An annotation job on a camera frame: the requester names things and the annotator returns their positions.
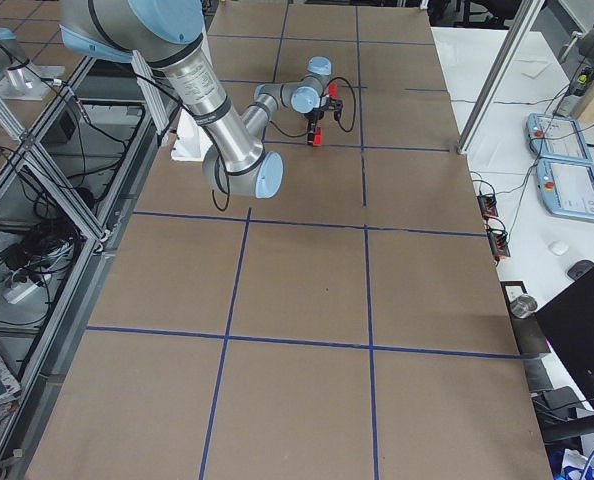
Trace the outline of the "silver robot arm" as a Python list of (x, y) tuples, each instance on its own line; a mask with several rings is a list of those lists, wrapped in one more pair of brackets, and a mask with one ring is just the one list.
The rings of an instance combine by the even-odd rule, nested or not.
[(167, 78), (213, 143), (202, 166), (213, 190), (258, 199), (278, 192), (282, 158), (259, 136), (280, 107), (308, 114), (321, 105), (332, 76), (328, 58), (311, 58), (297, 82), (258, 86), (253, 103), (239, 114), (202, 50), (200, 2), (63, 1), (60, 12), (67, 48), (118, 63), (140, 53)]

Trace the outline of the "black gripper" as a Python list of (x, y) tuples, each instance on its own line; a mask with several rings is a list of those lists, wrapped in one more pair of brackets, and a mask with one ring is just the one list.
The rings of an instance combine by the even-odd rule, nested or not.
[(326, 109), (325, 108), (314, 108), (310, 112), (306, 114), (306, 119), (308, 121), (308, 129), (307, 129), (307, 144), (310, 146), (316, 145), (317, 140), (317, 124), (320, 120), (322, 120), (325, 116)]

